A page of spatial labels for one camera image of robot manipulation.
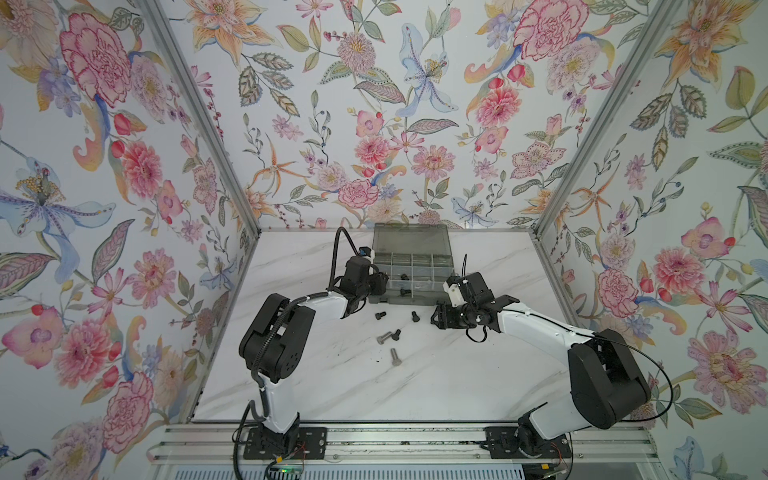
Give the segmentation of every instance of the bolt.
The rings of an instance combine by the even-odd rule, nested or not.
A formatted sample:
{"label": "bolt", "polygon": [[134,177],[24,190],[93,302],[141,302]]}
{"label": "bolt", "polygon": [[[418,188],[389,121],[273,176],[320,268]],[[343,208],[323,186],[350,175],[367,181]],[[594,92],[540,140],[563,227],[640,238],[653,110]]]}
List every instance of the bolt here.
{"label": "bolt", "polygon": [[389,349],[389,352],[392,354],[392,366],[400,365],[402,360],[397,358],[397,352],[395,349]]}
{"label": "bolt", "polygon": [[384,340],[388,339],[390,336],[392,336],[392,332],[387,332],[382,336],[377,336],[376,342],[379,342],[379,345],[384,345]]}

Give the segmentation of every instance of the hex bolt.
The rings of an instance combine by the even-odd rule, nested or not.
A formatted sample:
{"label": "hex bolt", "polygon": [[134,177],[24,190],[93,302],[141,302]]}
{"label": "hex bolt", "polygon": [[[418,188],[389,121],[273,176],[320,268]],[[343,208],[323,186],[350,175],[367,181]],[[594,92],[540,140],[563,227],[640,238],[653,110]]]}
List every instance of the hex bolt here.
{"label": "hex bolt", "polygon": [[402,363],[402,360],[397,358],[397,351],[395,349],[389,349],[392,354],[392,366],[398,366]]}
{"label": "hex bolt", "polygon": [[382,336],[377,336],[376,342],[379,342],[379,345],[384,345],[384,340],[388,339],[390,336],[392,336],[392,332],[387,332]]}

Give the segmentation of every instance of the floral wallpaper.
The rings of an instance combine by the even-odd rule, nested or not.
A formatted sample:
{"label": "floral wallpaper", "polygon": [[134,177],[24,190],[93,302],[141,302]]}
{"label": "floral wallpaper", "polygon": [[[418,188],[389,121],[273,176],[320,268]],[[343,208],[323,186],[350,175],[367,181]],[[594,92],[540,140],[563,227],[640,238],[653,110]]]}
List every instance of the floral wallpaper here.
{"label": "floral wallpaper", "polygon": [[529,227],[651,0],[166,0],[264,227]]}
{"label": "floral wallpaper", "polygon": [[0,0],[0,85],[0,477],[139,478],[253,237],[131,0]]}
{"label": "floral wallpaper", "polygon": [[768,4],[687,0],[545,245],[578,319],[650,362],[646,422],[679,480],[765,478]]}

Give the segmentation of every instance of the blue flower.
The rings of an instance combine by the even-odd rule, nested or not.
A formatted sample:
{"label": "blue flower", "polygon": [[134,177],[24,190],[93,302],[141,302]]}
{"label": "blue flower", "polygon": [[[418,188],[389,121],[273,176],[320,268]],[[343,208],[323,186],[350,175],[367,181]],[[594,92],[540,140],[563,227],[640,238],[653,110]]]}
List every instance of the blue flower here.
{"label": "blue flower", "polygon": [[147,376],[154,377],[157,371],[157,364],[160,363],[162,355],[162,348],[156,345],[147,345],[147,351],[141,354],[141,358],[144,359],[141,365],[144,367],[144,373]]}
{"label": "blue flower", "polygon": [[58,242],[61,261],[54,279],[57,283],[64,283],[80,264],[80,255],[69,241],[69,234],[75,226],[95,228],[104,225],[112,217],[115,205],[85,202],[76,207],[66,207],[57,204],[65,197],[59,190],[60,182],[53,168],[32,157],[25,158],[29,170],[22,168],[16,171],[20,180],[16,188],[28,200],[0,189],[0,218],[8,221],[17,237],[42,232]]}
{"label": "blue flower", "polygon": [[80,105],[78,105],[80,95],[74,93],[72,89],[69,88],[69,85],[65,85],[64,87],[54,85],[51,89],[51,93],[56,99],[56,107],[63,110],[68,117],[72,117],[72,112],[78,115],[82,113]]}
{"label": "blue flower", "polygon": [[400,108],[395,113],[399,117],[413,116],[416,109],[419,108],[419,102],[426,98],[437,111],[458,110],[458,107],[451,103],[451,98],[448,95],[435,88],[435,83],[440,82],[441,76],[448,69],[448,54],[443,52],[439,57],[433,55],[432,58],[424,62],[422,67],[419,57],[423,48],[424,42],[419,30],[410,23],[403,25],[400,62],[402,66],[408,69],[405,81],[413,87],[414,96],[407,107]]}
{"label": "blue flower", "polygon": [[397,187],[392,184],[379,187],[379,198],[392,198],[397,195]]}
{"label": "blue flower", "polygon": [[488,47],[499,48],[502,46],[502,42],[506,42],[508,39],[507,28],[504,25],[496,25],[488,33]]}
{"label": "blue flower", "polygon": [[648,333],[654,329],[654,326],[650,324],[650,319],[641,315],[633,315],[626,318],[624,319],[624,323],[626,323],[627,326],[632,329],[634,335],[641,340],[648,339]]}
{"label": "blue flower", "polygon": [[216,257],[216,267],[214,268],[216,275],[213,275],[211,272],[203,273],[203,276],[200,277],[200,285],[208,287],[209,290],[215,290],[222,286],[227,290],[232,290],[235,285],[230,280],[230,275],[234,273],[236,268],[237,258],[227,268],[224,268],[224,262],[221,260],[221,257]]}
{"label": "blue flower", "polygon": [[453,203],[453,213],[457,214],[462,222],[469,223],[470,227],[474,227],[476,223],[483,227],[490,227],[498,222],[498,220],[483,217],[480,214],[482,212],[482,202],[478,202],[470,207],[467,207],[467,200],[463,198],[453,197],[451,202]]}

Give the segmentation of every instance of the black bracket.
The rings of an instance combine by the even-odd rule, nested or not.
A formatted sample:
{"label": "black bracket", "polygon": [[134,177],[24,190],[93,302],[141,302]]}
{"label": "black bracket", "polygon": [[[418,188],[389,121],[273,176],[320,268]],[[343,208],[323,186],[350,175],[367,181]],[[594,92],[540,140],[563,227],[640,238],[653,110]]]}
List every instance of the black bracket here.
{"label": "black bracket", "polygon": [[[243,459],[274,460],[278,456],[287,455],[288,452],[278,452],[274,448],[274,444],[267,438],[270,434],[275,435],[262,425],[251,428],[248,431],[248,440],[246,440],[245,449],[243,450]],[[327,436],[328,429],[325,428],[299,427],[296,445],[304,445],[304,451],[299,451],[293,458],[323,460],[326,455]]]}
{"label": "black bracket", "polygon": [[[491,458],[494,460],[529,458],[518,450],[519,440],[518,437],[515,436],[517,430],[518,428],[514,426],[485,428],[485,442],[488,446],[488,451],[491,453]],[[541,458],[570,458],[571,446],[568,444],[565,435],[560,435],[556,439],[546,442],[537,450],[536,455],[540,453]]]}

